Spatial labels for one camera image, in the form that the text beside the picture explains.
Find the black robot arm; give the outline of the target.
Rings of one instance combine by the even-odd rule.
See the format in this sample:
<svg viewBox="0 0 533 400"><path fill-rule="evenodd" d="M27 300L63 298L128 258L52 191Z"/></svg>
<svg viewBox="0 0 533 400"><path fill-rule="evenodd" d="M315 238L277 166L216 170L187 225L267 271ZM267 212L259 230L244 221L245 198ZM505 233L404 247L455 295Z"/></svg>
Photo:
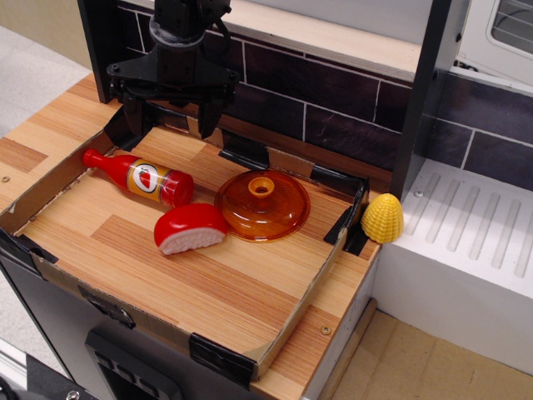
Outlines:
<svg viewBox="0 0 533 400"><path fill-rule="evenodd" d="M155 47L147 55L107 67L111 95L123 104L128 124L142 120L143 103L170 101L198 106L198 132L213 134L223 109L235 97L236 71L217 65L203 46L212 26L223 33L227 53L231 36L222 17L228 1L156 1L149 22Z"/></svg>

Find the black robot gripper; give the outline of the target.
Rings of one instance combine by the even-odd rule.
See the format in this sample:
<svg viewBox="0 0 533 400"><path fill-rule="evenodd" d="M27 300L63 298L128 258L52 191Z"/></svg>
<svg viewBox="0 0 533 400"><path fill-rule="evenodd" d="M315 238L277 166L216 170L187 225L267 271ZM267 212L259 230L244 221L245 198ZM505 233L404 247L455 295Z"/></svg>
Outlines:
<svg viewBox="0 0 533 400"><path fill-rule="evenodd" d="M142 137L146 100L193 103L198 108L198 132L210 137L224 107L235 97L240 73L221 63L231 45L221 37L203 36L186 46L157 43L148 54L107 67L109 92L122 102L132 134Z"/></svg>

